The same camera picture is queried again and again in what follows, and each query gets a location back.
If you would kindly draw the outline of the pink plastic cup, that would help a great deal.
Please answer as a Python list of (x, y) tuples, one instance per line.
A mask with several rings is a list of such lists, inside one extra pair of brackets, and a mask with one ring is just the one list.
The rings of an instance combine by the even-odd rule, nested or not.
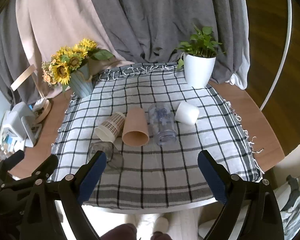
[(122, 141), (132, 147), (144, 146), (149, 142), (146, 115), (142, 108), (134, 107), (127, 112)]

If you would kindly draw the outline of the small white cup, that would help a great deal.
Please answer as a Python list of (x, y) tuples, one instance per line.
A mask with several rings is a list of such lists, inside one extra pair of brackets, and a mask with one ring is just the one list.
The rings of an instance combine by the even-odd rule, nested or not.
[(199, 116), (199, 108), (186, 101), (179, 103), (175, 113), (175, 120), (186, 125), (194, 125)]

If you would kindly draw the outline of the sunflower bouquet in blue pot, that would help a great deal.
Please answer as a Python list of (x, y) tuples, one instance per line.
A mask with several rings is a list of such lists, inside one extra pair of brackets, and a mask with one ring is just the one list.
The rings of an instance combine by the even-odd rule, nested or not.
[(79, 98), (85, 98), (93, 92), (93, 76), (88, 61), (104, 61), (113, 57), (110, 51), (98, 48), (95, 41), (84, 38), (73, 47), (61, 47), (50, 61), (42, 62), (43, 80), (51, 87), (69, 87)]

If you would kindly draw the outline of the grey curtain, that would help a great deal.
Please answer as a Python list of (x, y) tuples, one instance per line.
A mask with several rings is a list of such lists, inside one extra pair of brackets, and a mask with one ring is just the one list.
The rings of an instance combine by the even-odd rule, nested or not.
[[(91, 0), (114, 49), (131, 63), (176, 61), (177, 46), (194, 27), (211, 26), (221, 42), (211, 79), (247, 87), (250, 67), (245, 0)], [(17, 26), (16, 0), (0, 13), (0, 91), (14, 105), (39, 98), (37, 82), (11, 84), (30, 65)]]

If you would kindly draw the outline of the green plant in white pot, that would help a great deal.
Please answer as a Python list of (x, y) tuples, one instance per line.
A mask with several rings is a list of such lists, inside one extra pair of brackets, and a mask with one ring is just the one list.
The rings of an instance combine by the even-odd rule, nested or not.
[(190, 35), (189, 41), (181, 41), (178, 50), (182, 54), (178, 60), (178, 67), (184, 69), (187, 84), (194, 89), (204, 88), (212, 75), (218, 46), (220, 42), (213, 37), (212, 27), (194, 27), (195, 33)]

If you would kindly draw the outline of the checkered paper cup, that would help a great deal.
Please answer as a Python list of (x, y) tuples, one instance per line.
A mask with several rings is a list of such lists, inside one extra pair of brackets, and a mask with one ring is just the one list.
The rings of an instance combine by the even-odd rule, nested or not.
[(96, 136), (104, 142), (113, 143), (124, 126), (126, 116), (116, 112), (95, 128)]

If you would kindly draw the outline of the grey transparent glass cup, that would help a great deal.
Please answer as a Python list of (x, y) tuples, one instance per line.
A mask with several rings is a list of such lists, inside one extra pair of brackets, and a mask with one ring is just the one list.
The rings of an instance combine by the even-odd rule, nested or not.
[(124, 158), (112, 142), (95, 142), (91, 144), (88, 152), (89, 160), (96, 152), (101, 151), (106, 155), (105, 174), (120, 174), (124, 167)]

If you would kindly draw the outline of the grey sofa with blanket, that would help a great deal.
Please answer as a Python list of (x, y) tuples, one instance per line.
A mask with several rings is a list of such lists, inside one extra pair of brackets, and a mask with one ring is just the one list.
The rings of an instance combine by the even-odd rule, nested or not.
[(284, 239), (300, 239), (300, 154), (290, 153), (274, 167)]

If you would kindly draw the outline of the white slipper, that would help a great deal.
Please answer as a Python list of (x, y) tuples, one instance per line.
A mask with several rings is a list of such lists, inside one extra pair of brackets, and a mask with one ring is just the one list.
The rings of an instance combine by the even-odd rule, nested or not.
[(153, 233), (167, 233), (169, 227), (169, 221), (165, 217), (159, 217), (154, 223)]

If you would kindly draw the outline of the white box device on stand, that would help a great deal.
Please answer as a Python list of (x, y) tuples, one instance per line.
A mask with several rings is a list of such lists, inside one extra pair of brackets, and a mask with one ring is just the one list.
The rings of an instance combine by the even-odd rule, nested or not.
[(19, 142), (24, 142), (26, 147), (34, 147), (42, 131), (42, 124), (37, 124), (34, 112), (26, 103), (20, 102), (8, 113), (7, 119), (3, 121), (3, 129)]

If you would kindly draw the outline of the clear bottle with blue print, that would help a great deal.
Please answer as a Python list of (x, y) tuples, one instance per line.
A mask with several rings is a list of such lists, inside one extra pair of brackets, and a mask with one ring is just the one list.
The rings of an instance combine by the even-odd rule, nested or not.
[(177, 132), (174, 125), (174, 114), (168, 104), (153, 103), (148, 109), (149, 124), (155, 143), (164, 146), (175, 142)]

